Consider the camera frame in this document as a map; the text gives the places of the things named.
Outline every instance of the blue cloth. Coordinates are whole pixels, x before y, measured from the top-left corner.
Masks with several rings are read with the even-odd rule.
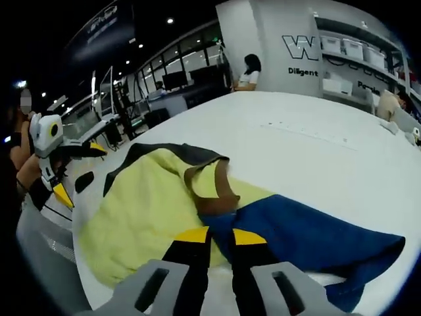
[[[401,254],[405,238],[367,230],[280,195],[217,216],[201,216],[228,261],[233,228],[254,232],[280,261],[302,271],[332,273],[345,282],[326,287],[331,303],[345,312],[358,304],[364,285],[386,271]]]

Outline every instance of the black hair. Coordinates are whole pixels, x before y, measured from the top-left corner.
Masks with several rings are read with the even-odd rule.
[[[262,71],[262,65],[260,59],[255,54],[249,54],[244,57],[244,63],[247,65],[245,74],[250,74],[253,71]]]
[[[411,113],[414,111],[415,105],[414,102],[412,102],[412,99],[410,98],[410,96],[405,92],[405,90],[403,88],[398,88],[399,92],[397,93],[397,95],[399,96],[399,98],[401,98],[404,102],[405,102],[405,111],[408,113]]]

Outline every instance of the yellow cloth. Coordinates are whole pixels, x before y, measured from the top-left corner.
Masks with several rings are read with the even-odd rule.
[[[215,198],[216,163],[193,178],[201,197]],[[191,166],[167,149],[156,149],[121,171],[98,212],[80,232],[79,243],[97,279],[114,287],[150,259],[162,259],[175,236],[202,227],[193,200],[183,182]],[[270,192],[229,178],[241,196],[241,208]],[[225,262],[212,243],[210,265]]]

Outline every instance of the black sign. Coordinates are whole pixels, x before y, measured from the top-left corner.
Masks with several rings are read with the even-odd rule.
[[[66,69],[110,63],[135,37],[132,4],[118,0],[94,16],[64,49]]]
[[[299,76],[315,76],[318,77],[318,72],[313,70],[303,70],[301,68],[288,68],[288,74],[298,74]]]

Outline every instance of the logo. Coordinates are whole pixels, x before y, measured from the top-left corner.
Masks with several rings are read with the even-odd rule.
[[[117,6],[113,5],[109,8],[106,8],[104,10],[104,13],[101,16],[97,16],[96,18],[93,18],[91,27],[87,31],[89,34],[94,32],[98,25],[100,25],[102,22],[108,20],[110,16],[114,15],[117,12]]]
[[[310,61],[318,61],[318,52],[317,47],[314,44],[314,36],[311,36],[309,39],[304,35],[283,35],[282,39],[284,40],[292,59],[304,59],[305,56]]]
[[[363,84],[361,81],[358,81],[358,87],[362,87],[363,89],[370,89],[374,94],[380,95],[380,91],[376,89],[376,87],[370,87],[366,84]]]
[[[315,76],[318,77],[318,72],[313,70],[302,70],[300,68],[288,68],[289,74],[299,74],[301,77],[303,76]]]

